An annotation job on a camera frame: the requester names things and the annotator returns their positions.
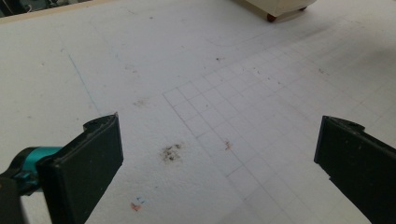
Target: white cabinet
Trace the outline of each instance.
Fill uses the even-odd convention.
[[[277,16],[294,10],[304,10],[317,0],[247,0],[252,5],[268,13],[268,21],[274,21]]]

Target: black rubber pad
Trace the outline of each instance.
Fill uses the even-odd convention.
[[[396,223],[395,148],[357,123],[323,117],[315,162],[372,223]]]
[[[113,115],[84,124],[84,133],[37,162],[52,223],[85,223],[122,161],[119,118]]]

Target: dark stain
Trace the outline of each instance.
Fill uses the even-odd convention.
[[[165,163],[173,162],[180,160],[180,156],[178,155],[179,151],[183,148],[183,143],[174,144],[172,146],[167,146],[163,148],[161,156]]]

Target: grid pattern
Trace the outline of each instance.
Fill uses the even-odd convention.
[[[164,94],[244,199],[221,223],[370,223],[313,163],[318,130],[350,119],[395,146],[396,82],[381,59],[363,73],[348,54],[366,52],[332,32],[347,49],[301,35]]]

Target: stain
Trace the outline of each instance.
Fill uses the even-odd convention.
[[[134,203],[131,203],[131,208],[133,209],[133,210],[135,210],[136,212],[138,212],[141,208],[142,208],[142,205],[136,205],[136,204],[134,204]]]
[[[233,146],[233,145],[231,145],[230,141],[228,141],[228,140],[225,140],[224,144],[226,146],[226,148],[225,148],[226,150],[231,149],[231,147]]]
[[[144,201],[144,200],[142,199],[142,197],[137,197],[136,199],[137,199],[137,201],[140,202],[141,204],[143,204],[143,203],[146,202],[146,201]]]
[[[183,143],[164,147],[161,153],[163,161],[165,163],[169,163],[180,160],[180,156],[178,155],[178,153],[181,149],[183,149]]]
[[[147,99],[143,99],[143,100],[138,100],[136,102],[133,103],[133,105],[139,107],[139,108],[143,108],[149,105],[148,100]]]

